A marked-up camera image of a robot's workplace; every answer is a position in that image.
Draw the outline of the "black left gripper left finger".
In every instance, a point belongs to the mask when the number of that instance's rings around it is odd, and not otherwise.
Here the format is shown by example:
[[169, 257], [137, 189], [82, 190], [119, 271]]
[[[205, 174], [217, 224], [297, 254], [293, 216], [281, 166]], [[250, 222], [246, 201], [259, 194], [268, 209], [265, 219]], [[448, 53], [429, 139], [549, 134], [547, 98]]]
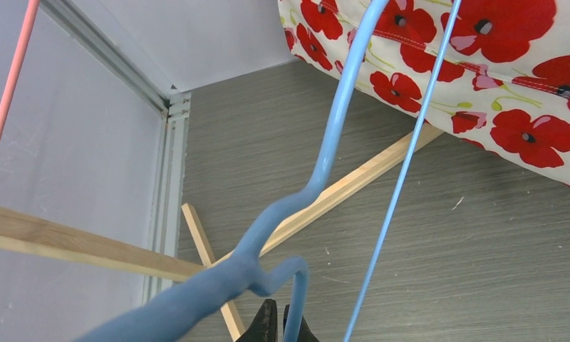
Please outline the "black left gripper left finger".
[[274, 299], [265, 299], [248, 329], [237, 342], [277, 342], [278, 308]]

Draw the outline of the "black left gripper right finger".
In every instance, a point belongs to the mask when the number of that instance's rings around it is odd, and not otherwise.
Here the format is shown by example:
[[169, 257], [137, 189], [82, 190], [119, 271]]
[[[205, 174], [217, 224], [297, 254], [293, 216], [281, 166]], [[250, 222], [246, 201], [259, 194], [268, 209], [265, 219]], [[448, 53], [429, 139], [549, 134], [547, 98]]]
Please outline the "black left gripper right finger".
[[[290, 305], [287, 304], [284, 309], [284, 316], [283, 316], [283, 331], [285, 331], [287, 320], [289, 317], [289, 309]], [[309, 325], [306, 322], [306, 319], [302, 317], [300, 331], [298, 334], [298, 342], [319, 342], [319, 339], [311, 332]]]

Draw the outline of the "blue wire hanger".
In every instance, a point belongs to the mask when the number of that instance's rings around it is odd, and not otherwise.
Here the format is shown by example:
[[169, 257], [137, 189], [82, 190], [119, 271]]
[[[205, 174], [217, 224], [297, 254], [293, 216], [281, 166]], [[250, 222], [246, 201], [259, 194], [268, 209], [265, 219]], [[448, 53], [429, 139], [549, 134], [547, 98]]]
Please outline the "blue wire hanger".
[[306, 186], [270, 204], [252, 223], [232, 255], [216, 266], [167, 289], [144, 306], [124, 313], [83, 335], [84, 341], [177, 341], [199, 321], [245, 291], [269, 296], [292, 282], [285, 341], [296, 341], [301, 329], [309, 284], [306, 261], [293, 256], [264, 271], [259, 254], [277, 226], [307, 208], [324, 189], [330, 175], [361, 61], [386, 7], [372, 1], [357, 29], [333, 98], [318, 158]]

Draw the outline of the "pink wire hanger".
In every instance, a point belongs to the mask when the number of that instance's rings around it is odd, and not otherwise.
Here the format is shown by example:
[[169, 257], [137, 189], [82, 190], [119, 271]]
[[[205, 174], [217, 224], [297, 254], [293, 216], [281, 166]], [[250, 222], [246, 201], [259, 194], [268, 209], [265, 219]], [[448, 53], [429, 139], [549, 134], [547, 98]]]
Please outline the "pink wire hanger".
[[11, 61], [9, 74], [6, 79], [4, 91], [0, 100], [0, 142], [4, 132], [4, 127], [8, 118], [9, 109], [14, 98], [14, 92], [19, 80], [22, 66], [29, 47], [31, 34], [35, 24], [40, 0], [29, 0], [24, 14], [24, 20], [17, 40], [14, 55]]

